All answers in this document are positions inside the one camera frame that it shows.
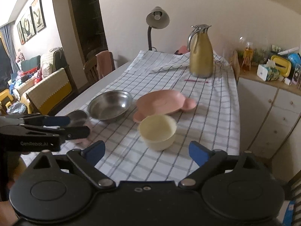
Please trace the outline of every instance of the stainless steel bowl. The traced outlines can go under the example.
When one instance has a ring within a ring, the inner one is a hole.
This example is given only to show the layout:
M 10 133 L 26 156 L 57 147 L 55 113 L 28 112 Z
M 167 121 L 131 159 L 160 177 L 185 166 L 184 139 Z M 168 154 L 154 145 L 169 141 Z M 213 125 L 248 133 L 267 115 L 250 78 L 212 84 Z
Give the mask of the stainless steel bowl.
M 88 113 L 86 111 L 82 111 L 82 110 L 72 111 L 71 113 L 67 114 L 66 116 L 68 116 L 70 118 L 70 123 L 69 123 L 68 127 L 84 126 L 87 123 L 87 121 L 89 120 Z
M 132 97 L 125 91 L 104 92 L 95 97 L 88 106 L 92 118 L 100 121 L 116 121 L 131 106 Z

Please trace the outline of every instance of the pink bear-shaped plate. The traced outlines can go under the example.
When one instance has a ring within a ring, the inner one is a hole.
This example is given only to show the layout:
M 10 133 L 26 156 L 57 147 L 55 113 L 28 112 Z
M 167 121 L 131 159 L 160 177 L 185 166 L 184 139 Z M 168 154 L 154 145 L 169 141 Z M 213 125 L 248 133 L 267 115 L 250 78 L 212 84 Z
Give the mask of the pink bear-shaped plate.
M 139 123 L 150 115 L 165 115 L 178 110 L 193 110 L 197 103 L 191 98 L 186 98 L 179 91 L 159 90 L 140 97 L 136 106 L 138 111 L 134 114 L 133 121 Z

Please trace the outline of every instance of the white tablecloth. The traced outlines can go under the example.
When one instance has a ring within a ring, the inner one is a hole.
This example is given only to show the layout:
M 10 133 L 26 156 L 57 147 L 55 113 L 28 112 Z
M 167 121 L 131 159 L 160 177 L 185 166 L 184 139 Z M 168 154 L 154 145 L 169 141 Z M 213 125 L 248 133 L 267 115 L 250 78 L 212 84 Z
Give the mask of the white tablecloth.
M 192 140 L 209 149 L 222 149 L 230 155 L 238 155 L 240 122 L 235 77 L 228 62 L 218 55 L 214 56 L 213 75 L 207 79 L 197 79 L 189 73 L 189 53 L 173 55 L 140 51 L 128 69 L 97 95 L 111 90 L 124 90 L 137 100 L 152 91 L 174 89 L 193 98 L 198 106 L 192 112 L 179 111 L 171 115 L 177 121 L 176 140 L 163 152 L 148 149 L 140 140 L 138 124 L 132 120 L 137 111 L 135 101 L 124 118 L 116 123 L 106 124 L 91 119 L 94 127 L 89 142 L 103 140 L 106 144 L 106 153 L 95 167 L 116 182 L 178 182 L 198 168 L 188 154 L 188 145 Z M 87 109 L 90 101 L 81 109 Z M 71 141 L 61 147 L 58 154 L 82 148 Z M 36 153 L 32 153 L 23 156 L 23 159 L 29 164 L 35 156 Z

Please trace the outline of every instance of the lamp arm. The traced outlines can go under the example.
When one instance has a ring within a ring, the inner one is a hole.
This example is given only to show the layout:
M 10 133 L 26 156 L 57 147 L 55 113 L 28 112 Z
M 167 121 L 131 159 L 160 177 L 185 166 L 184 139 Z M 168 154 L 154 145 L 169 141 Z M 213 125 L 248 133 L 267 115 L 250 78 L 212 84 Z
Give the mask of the lamp arm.
M 148 39 L 148 50 L 152 51 L 152 45 L 151 45 L 151 27 L 148 27 L 148 31 L 147 31 L 147 39 Z

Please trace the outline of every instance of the lamp shade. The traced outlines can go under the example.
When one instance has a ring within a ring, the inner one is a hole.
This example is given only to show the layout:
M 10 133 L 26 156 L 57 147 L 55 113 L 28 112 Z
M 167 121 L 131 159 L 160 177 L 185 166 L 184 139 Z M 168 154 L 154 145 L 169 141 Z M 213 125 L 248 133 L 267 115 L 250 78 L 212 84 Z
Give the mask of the lamp shade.
M 164 29 L 170 23 L 168 14 L 160 7 L 155 7 L 146 17 L 147 24 L 154 29 Z

